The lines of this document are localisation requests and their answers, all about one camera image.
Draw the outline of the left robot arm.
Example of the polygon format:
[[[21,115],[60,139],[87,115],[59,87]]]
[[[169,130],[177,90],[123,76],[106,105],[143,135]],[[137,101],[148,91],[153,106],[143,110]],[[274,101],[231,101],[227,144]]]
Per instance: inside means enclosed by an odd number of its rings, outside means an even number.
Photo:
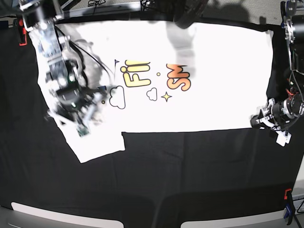
[[[281,27],[285,32],[290,68],[290,76],[287,78],[289,87],[285,89],[287,98],[281,101],[269,99],[266,106],[251,117],[250,124],[253,128],[287,134],[288,129],[304,115],[304,16],[296,14],[303,9],[302,0],[280,2]]]

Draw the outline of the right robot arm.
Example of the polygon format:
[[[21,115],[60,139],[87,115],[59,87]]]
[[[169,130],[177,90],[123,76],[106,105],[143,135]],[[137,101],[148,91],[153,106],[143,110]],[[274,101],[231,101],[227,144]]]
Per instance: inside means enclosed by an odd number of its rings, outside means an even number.
[[[37,51],[38,84],[47,103],[47,116],[57,124],[88,133],[106,88],[89,87],[85,50],[56,26],[63,16],[60,4],[56,0],[20,0],[18,11]]]

